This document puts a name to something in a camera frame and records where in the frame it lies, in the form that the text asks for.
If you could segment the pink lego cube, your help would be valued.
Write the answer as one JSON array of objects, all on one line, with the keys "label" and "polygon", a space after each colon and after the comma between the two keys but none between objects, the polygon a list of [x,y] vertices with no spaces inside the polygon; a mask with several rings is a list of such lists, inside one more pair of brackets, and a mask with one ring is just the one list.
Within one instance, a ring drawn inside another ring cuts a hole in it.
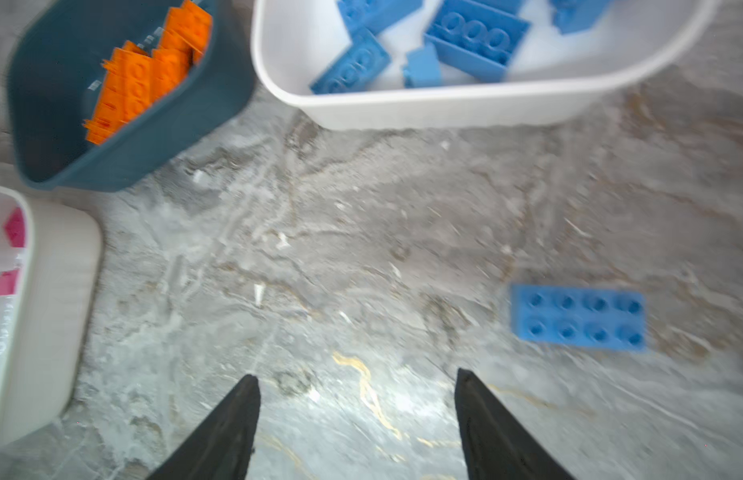
[{"label": "pink lego cube", "polygon": [[3,230],[9,244],[13,248],[26,247],[26,222],[21,207],[16,207],[3,224]]}]

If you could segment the blue lego brick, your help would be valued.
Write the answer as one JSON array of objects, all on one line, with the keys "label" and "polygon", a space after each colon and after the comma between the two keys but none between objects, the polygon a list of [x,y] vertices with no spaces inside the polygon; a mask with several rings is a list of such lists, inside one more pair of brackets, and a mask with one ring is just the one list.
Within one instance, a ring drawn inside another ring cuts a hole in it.
[{"label": "blue lego brick", "polygon": [[367,29],[358,30],[351,46],[311,85],[313,94],[328,95],[363,91],[391,64],[391,55]]},{"label": "blue lego brick", "polygon": [[485,83],[505,80],[531,22],[479,1],[444,1],[423,40],[441,63]]},{"label": "blue lego brick", "polygon": [[377,35],[423,7],[423,0],[340,0],[343,22],[353,35],[367,29]]},{"label": "blue lego brick", "polygon": [[591,29],[611,6],[611,0],[549,0],[551,23],[563,35]]},{"label": "blue lego brick", "polygon": [[511,327],[529,342],[643,351],[647,305],[629,290],[513,284]]}]

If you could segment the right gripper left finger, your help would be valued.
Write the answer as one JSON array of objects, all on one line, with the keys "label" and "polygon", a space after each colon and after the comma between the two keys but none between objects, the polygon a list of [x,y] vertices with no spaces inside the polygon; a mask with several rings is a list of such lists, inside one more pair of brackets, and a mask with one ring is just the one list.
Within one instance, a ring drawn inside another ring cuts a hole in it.
[{"label": "right gripper left finger", "polygon": [[244,480],[261,410],[256,376],[244,376],[149,480]]}]

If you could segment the pink lego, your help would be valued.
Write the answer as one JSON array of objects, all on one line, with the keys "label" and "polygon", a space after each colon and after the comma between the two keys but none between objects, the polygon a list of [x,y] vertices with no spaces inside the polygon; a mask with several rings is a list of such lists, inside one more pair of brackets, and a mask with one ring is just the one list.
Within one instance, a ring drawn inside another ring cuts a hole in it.
[{"label": "pink lego", "polygon": [[12,296],[17,292],[20,270],[0,272],[0,296]]}]

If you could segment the orange lego brick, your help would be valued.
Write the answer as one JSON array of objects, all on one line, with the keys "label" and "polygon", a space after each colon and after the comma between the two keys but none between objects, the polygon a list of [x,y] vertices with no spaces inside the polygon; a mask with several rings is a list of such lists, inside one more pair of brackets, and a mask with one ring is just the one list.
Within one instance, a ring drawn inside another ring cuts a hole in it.
[{"label": "orange lego brick", "polygon": [[193,1],[171,7],[159,46],[189,54],[193,64],[203,59],[213,31],[213,16]]},{"label": "orange lego brick", "polygon": [[151,96],[157,102],[185,80],[191,68],[191,56],[184,50],[158,48],[152,51],[152,59]]}]

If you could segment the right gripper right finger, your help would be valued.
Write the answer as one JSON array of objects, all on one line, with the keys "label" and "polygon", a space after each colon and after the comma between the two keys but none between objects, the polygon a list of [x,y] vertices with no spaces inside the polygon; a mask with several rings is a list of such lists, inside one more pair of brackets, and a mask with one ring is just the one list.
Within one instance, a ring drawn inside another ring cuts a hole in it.
[{"label": "right gripper right finger", "polygon": [[471,370],[457,370],[455,412],[469,479],[573,480]]}]

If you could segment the small blue lego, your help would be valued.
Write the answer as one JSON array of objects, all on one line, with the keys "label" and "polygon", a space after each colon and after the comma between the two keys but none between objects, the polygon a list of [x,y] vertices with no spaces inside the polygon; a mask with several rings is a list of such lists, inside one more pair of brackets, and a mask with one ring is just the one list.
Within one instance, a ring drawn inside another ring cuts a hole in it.
[{"label": "small blue lego", "polygon": [[407,52],[407,63],[401,68],[405,88],[434,88],[443,85],[441,65],[437,58],[435,45],[426,43],[423,47]]}]

